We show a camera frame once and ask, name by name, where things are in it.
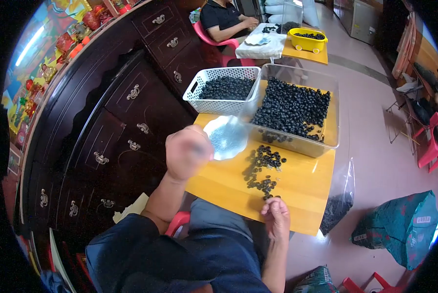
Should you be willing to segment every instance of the blurred hand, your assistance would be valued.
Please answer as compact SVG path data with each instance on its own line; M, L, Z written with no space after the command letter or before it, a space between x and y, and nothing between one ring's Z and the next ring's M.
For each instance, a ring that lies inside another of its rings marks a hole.
M167 173L177 180L187 180L214 157L214 148L197 124L170 134L165 141Z
M291 217L287 205L279 197L266 200L261 213L264 217L268 237L274 241L289 241Z
M259 21L256 18L247 17L242 23L247 29L249 29L256 27L259 24Z

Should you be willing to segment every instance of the clear plastic dish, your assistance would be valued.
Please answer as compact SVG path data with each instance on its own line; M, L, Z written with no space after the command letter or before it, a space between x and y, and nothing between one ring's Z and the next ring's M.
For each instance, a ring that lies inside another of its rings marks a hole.
M315 90L320 89L322 92L331 92L328 114L323 121L323 127L314 125L315 129L309 133L309 135L318 134L320 137L324 135L324 143L249 123L257 109L261 106L270 77L278 78L296 86L310 87ZM239 119L247 126L249 139L276 145L280 148L296 151L310 157L320 157L328 150L336 149L339 146L338 81L333 76L312 70L279 64L265 64L261 69L252 96L245 102L240 111Z

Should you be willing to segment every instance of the drawer pull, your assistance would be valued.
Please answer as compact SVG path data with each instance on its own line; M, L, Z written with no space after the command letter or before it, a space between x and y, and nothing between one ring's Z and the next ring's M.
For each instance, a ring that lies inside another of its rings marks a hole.
M175 48L177 46L177 44L178 44L178 38L175 37L175 38L173 38L173 40L168 42L167 47Z
M42 196L40 196L40 207L44 208L48 205L48 196L45 193L45 190L42 189Z
M110 161L107 157L100 155L97 151L94 152L94 155L95 155L95 161L97 161L97 163L99 164L104 165Z
M134 143L132 140L128 140L129 148L132 150L138 150L140 148L140 145L137 143Z
M180 74L180 72L178 72L178 71L174 71L173 72L173 76L175 77L175 80L180 84L180 83L182 83L182 80L181 80L181 74Z
M109 199L102 199L103 206L107 209L112 208L115 205L115 201L110 201Z
M126 97L127 100L134 100L137 95L139 95L139 85L135 85L134 88L131 90L131 93Z
M69 211L69 216L74 217L79 212L79 207L75 205L75 201L71 201L71 210Z
M142 130L142 132L144 132L145 134L149 133L149 126L147 126L147 124L145 123L141 123L141 124L137 124L136 127L138 127L140 130Z
M160 15L159 17L157 17L156 19L154 19L152 21L152 23L157 23L157 24L161 24L165 21L165 14Z

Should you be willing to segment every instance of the plastic bag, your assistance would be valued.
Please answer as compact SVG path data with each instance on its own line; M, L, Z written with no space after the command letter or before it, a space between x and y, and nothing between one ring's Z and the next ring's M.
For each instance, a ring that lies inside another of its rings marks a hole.
M201 14L201 7L194 9L190 12L189 19L191 23L197 23L199 21L199 15Z
M438 224L432 190L392 199L366 214L351 235L352 243L369 249L386 248L408 270L429 252Z
M330 196L320 224L320 231L323 235L327 235L352 208L355 191L354 162L351 158L344 167L333 174Z
M282 23L282 18L283 18L282 14L275 14L268 17L268 21L269 23Z
M264 11L266 13L273 14L273 15L282 14L283 9L284 9L284 5L275 5L275 6L265 6L264 7Z
M292 293L337 293L333 285L330 271L325 266L311 270L292 290Z
M304 6L304 22L313 27L319 27L320 20L318 20L316 13L315 0L302 0L302 4Z

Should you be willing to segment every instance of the tiled floor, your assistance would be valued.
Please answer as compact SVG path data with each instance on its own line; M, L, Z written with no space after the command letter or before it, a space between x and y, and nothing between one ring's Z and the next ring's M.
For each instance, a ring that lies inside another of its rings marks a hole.
M388 126L396 121L385 112L395 101L387 83L361 73L344 60L359 63L387 76L372 46L348 36L336 15L317 4L320 28L327 33L328 53L337 62L328 66L302 61L303 67L335 76L339 81L340 145L336 152L335 172L352 157L356 192L354 206L327 235L312 237L296 233L290 242L287 278L326 264L336 286L345 277L363 285L378 272L396 285L405 268L395 262L386 249L370 250L353 245L348 239L358 220L371 208L393 198L433 190L438 207L438 172L419 169L411 154L410 141L399 136L390 144Z

